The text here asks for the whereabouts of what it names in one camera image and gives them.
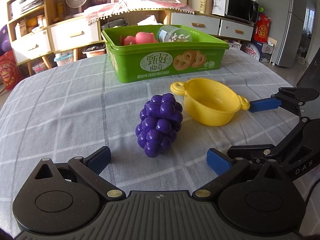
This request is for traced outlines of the green plastic storage box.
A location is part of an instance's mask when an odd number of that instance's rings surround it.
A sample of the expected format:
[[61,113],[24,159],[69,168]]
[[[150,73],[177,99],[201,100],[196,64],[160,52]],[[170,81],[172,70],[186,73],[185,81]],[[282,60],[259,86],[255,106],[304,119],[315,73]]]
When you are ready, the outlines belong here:
[[161,25],[136,25],[108,28],[101,32],[106,51],[122,83],[153,79],[169,75],[219,69],[227,42],[199,30],[178,25],[190,41],[133,44],[125,38],[138,33],[157,35]]

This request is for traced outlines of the purple toy grapes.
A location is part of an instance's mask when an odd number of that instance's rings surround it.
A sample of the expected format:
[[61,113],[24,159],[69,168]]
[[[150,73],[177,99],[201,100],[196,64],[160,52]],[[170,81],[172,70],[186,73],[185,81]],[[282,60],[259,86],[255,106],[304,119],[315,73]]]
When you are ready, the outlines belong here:
[[135,128],[137,144],[149,158],[167,151],[182,127],[183,107],[171,93],[156,94],[144,104]]

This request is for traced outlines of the red printed bucket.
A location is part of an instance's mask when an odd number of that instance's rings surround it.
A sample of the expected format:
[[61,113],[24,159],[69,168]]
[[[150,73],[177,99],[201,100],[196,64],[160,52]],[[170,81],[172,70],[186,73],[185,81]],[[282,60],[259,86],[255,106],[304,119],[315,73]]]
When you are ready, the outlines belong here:
[[12,90],[21,81],[20,71],[12,50],[1,56],[0,70],[1,79],[6,90]]

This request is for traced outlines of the silver refrigerator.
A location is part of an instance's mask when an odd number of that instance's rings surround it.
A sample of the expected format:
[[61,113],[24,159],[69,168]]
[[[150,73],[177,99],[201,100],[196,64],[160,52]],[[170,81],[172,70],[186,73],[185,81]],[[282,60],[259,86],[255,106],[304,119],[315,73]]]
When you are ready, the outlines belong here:
[[268,36],[277,42],[271,63],[291,68],[298,49],[309,49],[319,0],[260,0],[260,6],[271,19]]

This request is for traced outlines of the wooden shelf cabinet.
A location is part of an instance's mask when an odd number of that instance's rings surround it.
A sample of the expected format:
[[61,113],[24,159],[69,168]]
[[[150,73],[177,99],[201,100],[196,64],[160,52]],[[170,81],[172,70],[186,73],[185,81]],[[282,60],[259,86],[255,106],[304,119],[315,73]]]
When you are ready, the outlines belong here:
[[[7,0],[6,2],[9,40],[16,64],[18,66],[26,64],[28,66],[29,75],[35,73],[32,69],[32,61],[36,59],[41,59],[47,69],[52,68],[52,65],[48,61],[49,54],[71,50],[73,52],[74,60],[78,60],[80,48],[98,44],[103,41],[101,35],[101,23],[103,21],[111,21],[124,17],[127,18],[130,25],[136,25],[139,21],[139,15],[148,16],[155,14],[156,19],[159,20],[160,23],[168,24],[170,21],[169,18],[173,13],[201,16],[201,13],[198,11],[195,11],[195,14],[186,14],[169,10],[133,11],[119,16],[109,17],[105,20],[98,20],[92,25],[89,25],[84,19],[84,13],[64,21],[58,21],[56,19],[57,0],[44,0],[43,4],[36,6],[28,12],[16,17],[11,17],[10,6],[14,1],[16,0]],[[18,37],[18,32],[15,30],[16,24],[39,15],[45,16],[47,25],[34,33],[28,33],[22,37]]]

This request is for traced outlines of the black microwave oven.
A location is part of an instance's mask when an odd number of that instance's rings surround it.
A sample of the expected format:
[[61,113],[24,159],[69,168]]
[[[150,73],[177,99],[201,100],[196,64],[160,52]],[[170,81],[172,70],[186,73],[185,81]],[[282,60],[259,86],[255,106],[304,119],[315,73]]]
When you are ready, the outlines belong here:
[[256,23],[258,14],[259,4],[253,0],[213,0],[212,15]]

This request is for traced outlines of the pink toy pig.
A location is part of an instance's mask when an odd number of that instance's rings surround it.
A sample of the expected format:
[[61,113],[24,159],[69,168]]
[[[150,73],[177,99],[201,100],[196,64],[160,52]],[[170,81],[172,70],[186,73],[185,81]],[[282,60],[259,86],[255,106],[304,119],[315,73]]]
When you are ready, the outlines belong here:
[[157,43],[154,33],[138,32],[135,35],[136,44]]

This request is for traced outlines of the yellow toy pot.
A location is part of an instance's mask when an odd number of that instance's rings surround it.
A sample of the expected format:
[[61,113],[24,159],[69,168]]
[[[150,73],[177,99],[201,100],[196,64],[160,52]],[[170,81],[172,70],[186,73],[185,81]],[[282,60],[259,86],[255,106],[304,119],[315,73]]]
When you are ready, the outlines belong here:
[[184,109],[197,122],[218,127],[229,123],[235,113],[250,108],[249,101],[223,83],[194,78],[170,85],[172,93],[184,97]]

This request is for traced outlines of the clear cotton swab jar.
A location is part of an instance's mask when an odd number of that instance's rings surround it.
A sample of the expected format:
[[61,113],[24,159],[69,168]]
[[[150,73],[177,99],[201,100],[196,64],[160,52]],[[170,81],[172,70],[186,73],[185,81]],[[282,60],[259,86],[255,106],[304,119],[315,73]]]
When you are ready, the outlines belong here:
[[189,31],[173,25],[163,25],[157,31],[159,42],[191,42],[192,37]]

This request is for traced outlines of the pink patterned cover cloth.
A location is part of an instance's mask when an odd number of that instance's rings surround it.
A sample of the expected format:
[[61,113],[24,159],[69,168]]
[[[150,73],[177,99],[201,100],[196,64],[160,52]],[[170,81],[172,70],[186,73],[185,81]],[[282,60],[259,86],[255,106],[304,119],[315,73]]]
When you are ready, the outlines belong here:
[[124,13],[133,11],[159,11],[169,10],[178,11],[186,14],[195,14],[195,11],[187,4],[175,1],[163,0],[120,0],[115,3],[105,3],[94,5],[84,11],[84,19],[89,25],[98,20],[105,20],[106,18],[119,16]]

